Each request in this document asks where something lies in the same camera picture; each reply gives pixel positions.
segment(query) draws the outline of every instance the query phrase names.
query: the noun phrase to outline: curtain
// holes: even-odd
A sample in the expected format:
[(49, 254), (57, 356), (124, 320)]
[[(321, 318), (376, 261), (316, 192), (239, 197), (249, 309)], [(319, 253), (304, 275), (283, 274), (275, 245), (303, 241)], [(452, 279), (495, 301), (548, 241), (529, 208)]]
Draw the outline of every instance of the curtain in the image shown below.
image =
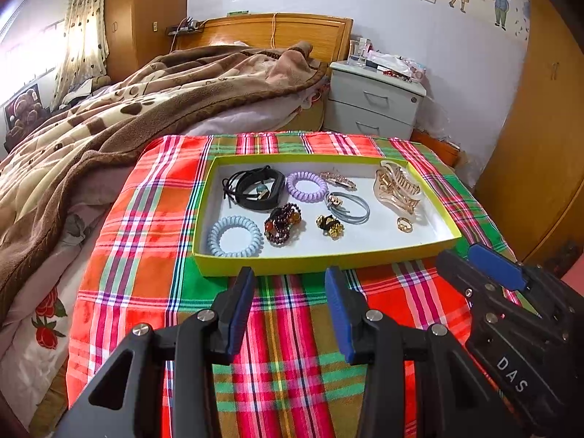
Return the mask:
[(55, 77), (51, 110), (87, 79), (106, 73), (109, 54), (103, 22), (103, 0), (69, 0), (65, 17), (64, 54)]

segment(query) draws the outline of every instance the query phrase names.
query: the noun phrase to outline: red rose print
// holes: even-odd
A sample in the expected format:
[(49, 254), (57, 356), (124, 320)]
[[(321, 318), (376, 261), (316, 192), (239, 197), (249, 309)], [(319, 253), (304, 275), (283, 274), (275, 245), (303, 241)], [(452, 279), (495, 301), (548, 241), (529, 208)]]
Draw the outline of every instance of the red rose print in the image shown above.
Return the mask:
[(57, 300), (57, 287), (54, 286), (45, 299), (36, 307), (36, 314), (51, 318), (55, 315), (55, 301)]
[(40, 346), (46, 347), (47, 349), (57, 348), (57, 335), (48, 327), (41, 326), (37, 328), (36, 340)]

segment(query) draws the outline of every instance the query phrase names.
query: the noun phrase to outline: red plaid cloth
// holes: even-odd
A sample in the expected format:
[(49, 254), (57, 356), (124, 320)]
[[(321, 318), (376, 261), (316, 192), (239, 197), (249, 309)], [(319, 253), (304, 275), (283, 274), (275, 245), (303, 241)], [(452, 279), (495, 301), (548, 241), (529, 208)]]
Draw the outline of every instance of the red plaid cloth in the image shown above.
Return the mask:
[[(197, 208), (215, 156), (322, 153), (411, 162), (450, 212), (463, 238), (512, 257), (500, 233), (452, 171), (421, 145), (359, 135), (240, 134), (164, 137), (148, 146), (101, 230), (71, 327), (67, 385), (74, 402), (131, 327), (170, 326), (209, 307), (228, 278), (203, 278), (192, 258)], [(433, 258), (349, 270), (351, 288), (400, 324), (441, 322), (468, 338), (466, 300), (436, 274)], [(339, 353), (326, 306), (324, 274), (258, 278), (259, 288), (231, 366), (215, 366), (223, 436), (354, 437), (364, 366)], [(415, 434), (413, 365), (407, 364), (407, 429)], [(165, 372), (164, 436), (170, 436), (173, 365)]]

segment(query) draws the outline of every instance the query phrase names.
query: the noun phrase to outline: wardrobe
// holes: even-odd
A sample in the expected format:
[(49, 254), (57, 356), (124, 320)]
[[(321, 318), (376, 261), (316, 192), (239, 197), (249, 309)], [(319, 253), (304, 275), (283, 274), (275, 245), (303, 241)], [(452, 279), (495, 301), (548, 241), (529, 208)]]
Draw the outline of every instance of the wardrobe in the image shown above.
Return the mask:
[(186, 0), (105, 0), (104, 21), (109, 45), (107, 74), (124, 80), (156, 56), (170, 51), (168, 26), (186, 17)]
[(584, 55), (549, 0), (531, 0), (518, 92), (475, 197), (519, 260), (584, 243)]

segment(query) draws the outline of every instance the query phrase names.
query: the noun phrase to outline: drawer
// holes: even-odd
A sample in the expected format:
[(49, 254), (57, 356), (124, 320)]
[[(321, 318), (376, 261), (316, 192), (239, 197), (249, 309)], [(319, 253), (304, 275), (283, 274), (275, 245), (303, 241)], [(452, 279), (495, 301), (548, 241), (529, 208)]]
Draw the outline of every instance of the drawer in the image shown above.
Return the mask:
[(378, 80), (334, 70), (329, 99), (390, 116), (414, 126), (422, 97)]
[(414, 127), (388, 116), (369, 110), (329, 100), (326, 104), (324, 130), (358, 134), (378, 135), (387, 138), (409, 140)]

